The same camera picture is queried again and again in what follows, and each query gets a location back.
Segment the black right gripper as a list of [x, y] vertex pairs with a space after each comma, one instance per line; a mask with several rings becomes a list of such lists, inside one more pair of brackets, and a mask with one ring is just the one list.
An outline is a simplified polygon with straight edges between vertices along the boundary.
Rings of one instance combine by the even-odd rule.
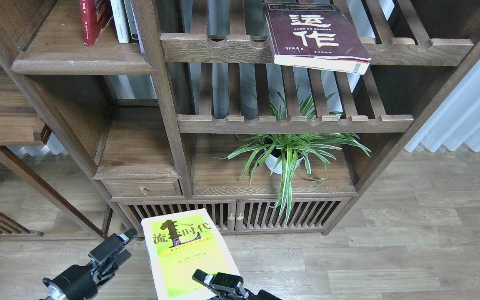
[[252, 293], [243, 287], [243, 278], [218, 272], [208, 274], [201, 269], [196, 269], [192, 279], [208, 288], [215, 294], [212, 300], [278, 300], [275, 295], [261, 289], [258, 294]]

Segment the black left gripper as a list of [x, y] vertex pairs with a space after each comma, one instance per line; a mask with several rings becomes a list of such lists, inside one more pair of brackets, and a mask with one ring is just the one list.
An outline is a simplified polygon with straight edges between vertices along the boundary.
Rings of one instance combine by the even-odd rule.
[[135, 228], [125, 233], [112, 234], [89, 252], [91, 261], [85, 266], [72, 265], [54, 279], [45, 277], [42, 282], [48, 287], [48, 300], [91, 300], [98, 290], [110, 281], [119, 267], [131, 257], [124, 249], [138, 236]]

